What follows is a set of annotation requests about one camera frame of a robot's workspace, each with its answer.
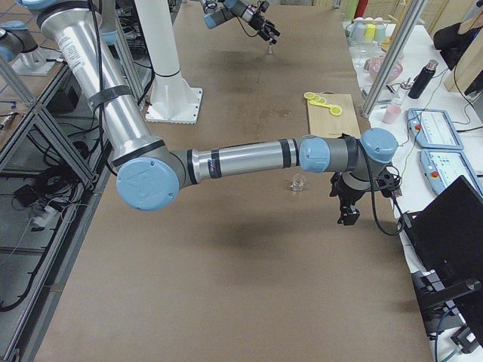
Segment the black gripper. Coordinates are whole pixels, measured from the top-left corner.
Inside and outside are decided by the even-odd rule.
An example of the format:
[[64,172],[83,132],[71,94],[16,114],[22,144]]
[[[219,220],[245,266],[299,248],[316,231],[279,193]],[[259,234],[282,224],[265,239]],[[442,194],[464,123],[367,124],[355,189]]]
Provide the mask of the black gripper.
[[365,192],[370,189],[368,179],[359,179],[351,172],[336,172],[330,179],[330,197],[338,197],[340,201],[340,225],[355,225],[360,212],[354,206]]
[[280,36],[280,32],[276,29],[276,26],[271,21],[266,21],[266,18],[260,14],[254,14],[248,22],[248,25],[260,32],[260,37],[267,41],[269,44],[276,44],[277,37]]

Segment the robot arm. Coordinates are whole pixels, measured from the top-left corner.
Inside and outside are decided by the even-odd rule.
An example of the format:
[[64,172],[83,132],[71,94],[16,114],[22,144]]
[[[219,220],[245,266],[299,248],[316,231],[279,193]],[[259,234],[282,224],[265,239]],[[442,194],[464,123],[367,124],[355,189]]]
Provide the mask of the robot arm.
[[199,1],[199,3],[205,14],[205,24],[209,29],[237,19],[245,22],[255,31],[253,36],[260,36],[270,45],[274,45],[278,41],[280,32],[273,22],[263,16],[270,6],[269,1],[258,1],[255,5],[239,0]]
[[24,1],[43,35],[59,46],[113,148],[116,187],[132,208],[168,206],[179,191],[205,179],[263,170],[301,167],[331,173],[331,195],[340,202],[339,223],[358,219],[356,202],[381,192],[393,198],[400,177],[389,172],[397,142],[387,130],[372,128],[360,138],[305,136],[299,140],[229,146],[200,152],[172,152],[154,135],[100,35],[102,8],[88,1]]

